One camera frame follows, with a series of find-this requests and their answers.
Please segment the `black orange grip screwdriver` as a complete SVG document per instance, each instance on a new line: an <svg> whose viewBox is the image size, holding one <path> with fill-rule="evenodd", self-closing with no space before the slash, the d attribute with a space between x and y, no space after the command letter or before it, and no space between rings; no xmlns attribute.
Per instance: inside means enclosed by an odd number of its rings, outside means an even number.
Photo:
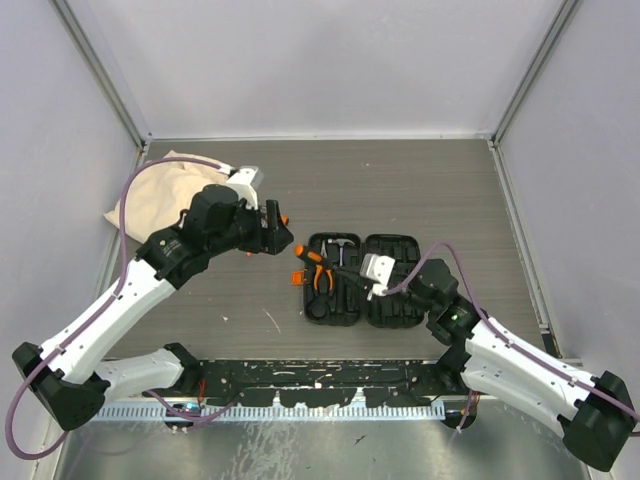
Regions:
<svg viewBox="0 0 640 480"><path fill-rule="evenodd" d="M373 285L373 282L371 280L367 280L362 277L357 270L343 266L336 266L328 258L315 251L312 251L307 245L298 244L294 248L294 255L302 260L307 267L314 268L315 272L317 265L323 265L325 268L331 269L335 281L335 287L337 278L341 278L346 280L347 282L351 282L357 288L364 290L369 290Z"/></svg>

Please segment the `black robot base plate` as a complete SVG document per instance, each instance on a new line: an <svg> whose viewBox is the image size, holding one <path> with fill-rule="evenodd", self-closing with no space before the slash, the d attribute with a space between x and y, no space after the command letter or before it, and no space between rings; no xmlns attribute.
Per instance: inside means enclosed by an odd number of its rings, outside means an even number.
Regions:
<svg viewBox="0 0 640 480"><path fill-rule="evenodd" d="M208 406L231 402L246 407L345 407L356 396L375 408L429 406L444 397L460 397L477 407L459 379L424 360L215 360L203 361L189 387L159 389L169 397L197 397Z"/></svg>

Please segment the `black plastic tool case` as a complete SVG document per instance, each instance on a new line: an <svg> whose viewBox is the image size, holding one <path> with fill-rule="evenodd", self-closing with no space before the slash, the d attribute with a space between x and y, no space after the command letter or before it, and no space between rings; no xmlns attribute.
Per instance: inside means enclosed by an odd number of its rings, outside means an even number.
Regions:
<svg viewBox="0 0 640 480"><path fill-rule="evenodd" d="M365 255L378 254L395 261L394 273L406 276L420 258L418 241L409 235L374 233L362 239L355 233L317 232L306 244L312 251L340 265L339 240L354 236L360 243L360 261L350 269L360 271ZM307 320L317 325L347 327L365 319L377 328L412 328L423 321L424 313L400 300L376 296L357 288L344 279L336 279L332 294L318 294L313 286L315 269L305 266L292 274L291 283L302 288L303 312Z"/></svg>

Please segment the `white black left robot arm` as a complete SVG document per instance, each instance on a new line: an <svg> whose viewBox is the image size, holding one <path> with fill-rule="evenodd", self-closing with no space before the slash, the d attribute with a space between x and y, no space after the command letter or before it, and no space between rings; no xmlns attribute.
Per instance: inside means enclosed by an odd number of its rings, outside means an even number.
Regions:
<svg viewBox="0 0 640 480"><path fill-rule="evenodd" d="M294 240L275 200L258 205L252 188L210 185L194 195L177 223L154 232L118 282L42 345L12 354L29 389L65 432L86 424L111 401L154 389L194 393L200 362L179 343L120 361L109 350L152 308L212 258L231 250L277 255Z"/></svg>

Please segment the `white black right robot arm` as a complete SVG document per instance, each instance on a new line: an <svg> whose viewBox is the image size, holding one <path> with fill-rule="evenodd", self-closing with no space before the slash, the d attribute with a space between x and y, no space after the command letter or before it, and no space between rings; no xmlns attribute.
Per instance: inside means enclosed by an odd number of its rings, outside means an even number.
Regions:
<svg viewBox="0 0 640 480"><path fill-rule="evenodd" d="M437 362L442 388L494 396L547 426L577 459L610 471L639 422L625 382L548 355L458 288L446 263L429 259L398 293L426 313L428 329L447 348Z"/></svg>

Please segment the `orange black needle nose pliers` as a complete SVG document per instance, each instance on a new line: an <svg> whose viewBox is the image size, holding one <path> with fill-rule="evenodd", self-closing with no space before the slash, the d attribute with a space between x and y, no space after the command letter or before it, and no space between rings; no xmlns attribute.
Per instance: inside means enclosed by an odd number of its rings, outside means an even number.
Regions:
<svg viewBox="0 0 640 480"><path fill-rule="evenodd" d="M323 265L316 266L314 276L314 289L318 294L332 294L335 288L335 281L331 269Z"/></svg>

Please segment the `black handle claw hammer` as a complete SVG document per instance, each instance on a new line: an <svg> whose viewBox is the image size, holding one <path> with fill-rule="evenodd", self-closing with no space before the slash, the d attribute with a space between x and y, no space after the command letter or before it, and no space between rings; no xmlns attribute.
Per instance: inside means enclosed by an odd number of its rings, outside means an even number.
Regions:
<svg viewBox="0 0 640 480"><path fill-rule="evenodd" d="M356 267L360 261L360 243L354 236L347 236L339 240L340 265Z"/></svg>

